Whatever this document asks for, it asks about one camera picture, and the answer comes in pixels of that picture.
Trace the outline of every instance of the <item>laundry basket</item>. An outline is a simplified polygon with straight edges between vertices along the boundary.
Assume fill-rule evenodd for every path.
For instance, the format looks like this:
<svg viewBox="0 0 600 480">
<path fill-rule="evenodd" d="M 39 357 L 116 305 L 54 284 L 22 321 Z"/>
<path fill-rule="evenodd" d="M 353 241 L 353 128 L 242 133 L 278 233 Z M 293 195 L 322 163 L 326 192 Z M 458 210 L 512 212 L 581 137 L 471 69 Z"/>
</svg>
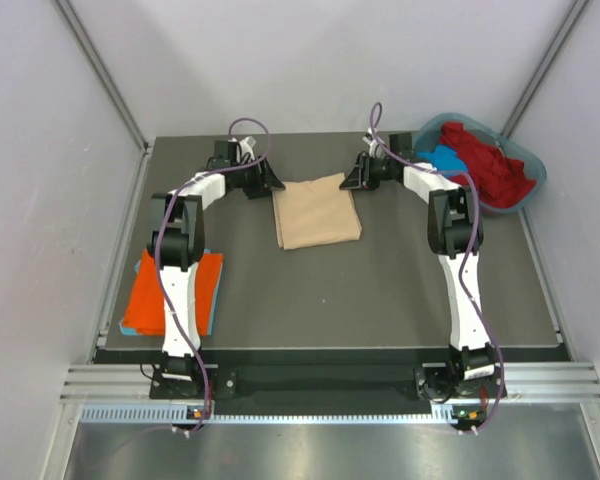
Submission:
<svg viewBox="0 0 600 480">
<path fill-rule="evenodd" d="M 459 113 L 444 113 L 438 115 L 428 122 L 414 137 L 414 149 L 416 152 L 433 152 L 440 140 L 440 129 L 447 122 L 460 122 L 464 125 L 467 132 L 475 135 L 478 140 L 487 145 L 499 147 L 506 157 L 517 158 L 524 163 L 524 173 L 527 178 L 536 181 L 535 187 L 518 204 L 511 208 L 495 208 L 483 202 L 480 202 L 482 211 L 486 214 L 498 215 L 504 213 L 514 213 L 520 211 L 533 196 L 540 190 L 540 187 L 547 179 L 547 170 L 542 161 L 522 148 L 515 142 L 508 140 L 499 133 L 494 132 L 479 122 Z"/>
</svg>

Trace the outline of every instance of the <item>orange cloth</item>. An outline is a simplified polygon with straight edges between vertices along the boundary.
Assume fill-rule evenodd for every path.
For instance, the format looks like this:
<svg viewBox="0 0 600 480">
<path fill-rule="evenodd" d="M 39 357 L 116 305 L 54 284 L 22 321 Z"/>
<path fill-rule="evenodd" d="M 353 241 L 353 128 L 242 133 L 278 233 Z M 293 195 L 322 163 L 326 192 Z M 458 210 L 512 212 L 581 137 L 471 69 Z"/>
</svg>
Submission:
<svg viewBox="0 0 600 480">
<path fill-rule="evenodd" d="M 201 337 L 209 331 L 222 262 L 221 254 L 205 253 L 198 264 L 195 281 L 196 328 Z M 155 263 L 147 250 L 142 252 L 122 326 L 134 328 L 141 335 L 164 335 L 164 297 L 158 285 Z"/>
</svg>

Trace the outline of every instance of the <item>blue cloth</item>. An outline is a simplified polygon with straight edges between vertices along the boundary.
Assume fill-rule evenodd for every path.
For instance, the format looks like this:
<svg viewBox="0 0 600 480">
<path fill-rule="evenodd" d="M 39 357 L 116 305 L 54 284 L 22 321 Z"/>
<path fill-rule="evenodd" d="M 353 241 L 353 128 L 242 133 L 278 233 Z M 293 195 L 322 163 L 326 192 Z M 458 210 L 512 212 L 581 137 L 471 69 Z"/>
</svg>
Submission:
<svg viewBox="0 0 600 480">
<path fill-rule="evenodd" d="M 211 250 L 208 250 L 208 249 L 205 249 L 204 251 L 205 251 L 205 253 L 211 253 Z M 218 283 L 216 284 L 216 288 L 213 292 L 213 303 L 211 304 L 211 314 L 210 314 L 211 318 L 209 319 L 209 331 L 207 332 L 207 335 L 211 335 L 211 330 L 213 329 L 213 317 L 216 314 L 216 299 L 218 298 L 218 287 L 220 286 L 220 278 L 222 277 L 222 267 L 224 267 L 224 265 L 220 267 L 220 274 L 218 275 Z M 138 260 L 138 263 L 136 263 L 134 270 L 136 271 L 136 275 L 137 275 L 138 270 L 140 270 L 140 260 Z M 136 332 L 135 328 L 123 326 L 122 325 L 123 321 L 124 321 L 124 318 L 118 322 L 118 326 L 120 327 L 120 333 L 122 333 L 123 335 L 126 335 L 128 337 L 143 336 L 141 333 Z"/>
<path fill-rule="evenodd" d="M 437 170 L 469 171 L 464 162 L 458 158 L 456 151 L 445 145 L 438 145 L 433 152 L 416 152 L 416 156 L 427 160 Z"/>
</svg>

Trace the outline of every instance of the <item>red clothing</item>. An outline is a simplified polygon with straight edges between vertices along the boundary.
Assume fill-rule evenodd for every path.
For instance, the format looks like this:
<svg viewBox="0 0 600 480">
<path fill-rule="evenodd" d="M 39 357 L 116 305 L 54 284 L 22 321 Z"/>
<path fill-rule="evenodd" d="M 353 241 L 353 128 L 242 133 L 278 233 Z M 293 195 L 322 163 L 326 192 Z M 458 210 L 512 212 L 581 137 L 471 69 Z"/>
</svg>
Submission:
<svg viewBox="0 0 600 480">
<path fill-rule="evenodd" d="M 482 143 L 474 135 L 464 131 L 459 122 L 447 122 L 442 126 L 440 143 L 453 148 L 469 169 L 469 174 L 480 193 L 480 200 L 495 208 L 515 206 L 535 186 L 535 180 L 524 175 L 524 163 L 507 158 L 497 147 Z M 467 185 L 458 175 L 452 180 Z"/>
</svg>

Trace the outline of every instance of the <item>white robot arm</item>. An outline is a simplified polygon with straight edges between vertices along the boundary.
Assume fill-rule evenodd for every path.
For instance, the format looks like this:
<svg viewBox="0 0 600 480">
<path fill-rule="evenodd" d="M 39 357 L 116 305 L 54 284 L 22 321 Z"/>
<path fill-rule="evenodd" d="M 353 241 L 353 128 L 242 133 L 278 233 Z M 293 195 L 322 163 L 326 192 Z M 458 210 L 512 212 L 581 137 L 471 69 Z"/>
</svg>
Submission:
<svg viewBox="0 0 600 480">
<path fill-rule="evenodd" d="M 418 162 L 419 168 L 404 166 L 384 156 L 370 131 L 363 140 L 369 145 L 369 151 L 358 155 L 353 171 L 340 188 L 369 191 L 378 188 L 382 181 L 395 180 L 429 205 L 429 246 L 444 271 L 451 310 L 449 376 L 455 384 L 493 376 L 495 360 L 489 336 L 460 284 L 460 268 L 468 255 L 462 278 L 473 300 L 480 306 L 478 248 L 482 241 L 481 226 L 473 250 L 466 253 L 472 226 L 479 221 L 473 218 L 471 192 L 434 173 L 436 169 L 431 164 L 414 158 L 410 134 L 391 135 L 390 149 L 403 158 L 411 158 L 412 163 Z"/>
<path fill-rule="evenodd" d="M 188 182 L 190 185 L 178 193 L 160 245 L 160 277 L 175 311 L 172 312 L 165 301 L 164 361 L 160 365 L 160 374 L 164 378 L 194 381 L 194 352 L 178 329 L 173 313 L 177 315 L 184 334 L 198 350 L 200 336 L 196 325 L 195 279 L 198 262 L 204 253 L 203 211 L 235 188 L 241 188 L 249 199 L 270 196 L 272 189 L 284 189 L 266 160 L 253 167 L 234 168 L 255 162 L 254 145 L 252 137 L 239 142 L 236 139 L 217 141 L 207 171 L 197 173 Z M 167 205 L 175 192 L 172 190 L 152 197 L 152 232 L 147 245 L 152 257 L 158 247 L 158 233 Z"/>
</svg>

